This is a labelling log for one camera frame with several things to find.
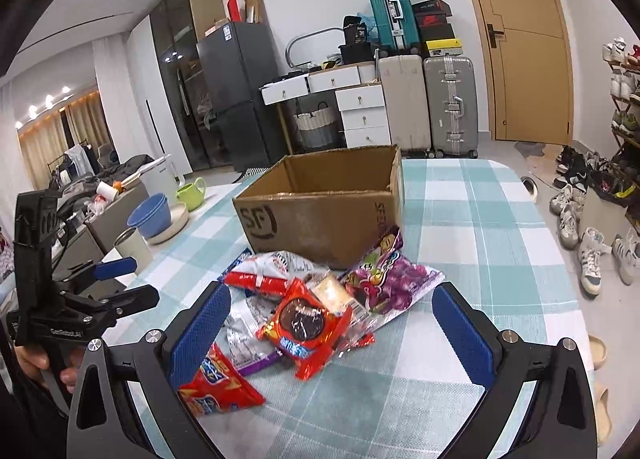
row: checkered tablecloth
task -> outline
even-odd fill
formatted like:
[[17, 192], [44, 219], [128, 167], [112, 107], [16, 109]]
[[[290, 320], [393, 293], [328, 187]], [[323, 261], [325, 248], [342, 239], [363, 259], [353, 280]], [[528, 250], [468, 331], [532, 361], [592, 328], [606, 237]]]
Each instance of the checkered tablecloth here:
[[[498, 329], [535, 343], [573, 338], [592, 380], [588, 335], [562, 255], [513, 170], [482, 160], [402, 165], [404, 254], [442, 270]], [[231, 203], [245, 186], [178, 235], [132, 284], [158, 288], [159, 305], [118, 322], [107, 343], [166, 327], [247, 246]], [[283, 362], [252, 375], [264, 406], [200, 420], [228, 459], [436, 458], [482, 394], [434, 319], [431, 295], [379, 330], [372, 346], [309, 381], [293, 374]], [[532, 389], [523, 388], [492, 457], [508, 450]], [[139, 389], [134, 398], [158, 453], [171, 457]]]

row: metal screw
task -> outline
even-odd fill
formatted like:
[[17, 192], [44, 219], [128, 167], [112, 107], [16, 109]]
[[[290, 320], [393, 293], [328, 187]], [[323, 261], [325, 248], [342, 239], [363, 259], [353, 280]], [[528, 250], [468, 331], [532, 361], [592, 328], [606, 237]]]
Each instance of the metal screw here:
[[514, 344], [518, 341], [518, 334], [516, 331], [512, 331], [511, 329], [507, 329], [506, 331], [502, 331], [502, 339], [505, 342], [509, 342], [510, 344]]
[[86, 348], [90, 351], [97, 351], [100, 347], [102, 347], [102, 340], [100, 340], [99, 338], [94, 338], [89, 342]]
[[158, 342], [162, 338], [162, 333], [158, 329], [152, 329], [145, 335], [145, 340], [150, 344]]
[[573, 351], [575, 349], [575, 342], [571, 340], [571, 338], [562, 339], [562, 346], [568, 351]]

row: drawer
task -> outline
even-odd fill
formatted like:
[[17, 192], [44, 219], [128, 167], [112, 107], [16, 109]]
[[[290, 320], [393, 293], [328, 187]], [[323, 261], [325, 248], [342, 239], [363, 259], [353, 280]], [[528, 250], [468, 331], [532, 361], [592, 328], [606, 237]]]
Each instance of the drawer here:
[[349, 111], [352, 109], [367, 109], [369, 107], [384, 107], [385, 96], [382, 93], [382, 85], [367, 85], [343, 89], [335, 92], [338, 100], [338, 109]]
[[363, 129], [368, 127], [386, 127], [386, 109], [384, 107], [370, 107], [342, 112], [342, 124], [344, 130]]
[[307, 79], [312, 93], [360, 85], [360, 73], [357, 66], [311, 73]]
[[369, 127], [344, 131], [347, 147], [367, 147], [371, 145], [391, 145], [391, 136], [387, 127]]
[[306, 94], [309, 94], [309, 89], [306, 88], [306, 77], [304, 75], [287, 78], [262, 88], [262, 99], [265, 105]]

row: black refrigerator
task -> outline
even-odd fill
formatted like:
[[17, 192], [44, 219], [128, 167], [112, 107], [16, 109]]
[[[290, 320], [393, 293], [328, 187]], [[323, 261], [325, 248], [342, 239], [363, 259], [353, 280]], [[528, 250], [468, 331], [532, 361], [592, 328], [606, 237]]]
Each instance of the black refrigerator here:
[[264, 105], [260, 87], [278, 77], [270, 30], [230, 22], [198, 43], [209, 87], [210, 117], [222, 133], [236, 172], [270, 167], [287, 147], [276, 110]]

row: blue trigger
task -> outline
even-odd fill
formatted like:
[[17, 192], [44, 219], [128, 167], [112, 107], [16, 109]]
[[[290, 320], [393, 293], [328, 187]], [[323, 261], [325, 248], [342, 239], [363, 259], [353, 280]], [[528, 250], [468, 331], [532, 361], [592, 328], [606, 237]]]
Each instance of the blue trigger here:
[[111, 262], [100, 262], [95, 265], [94, 277], [95, 280], [114, 279], [121, 275], [127, 275], [127, 273], [133, 273], [137, 267], [138, 263], [133, 257]]

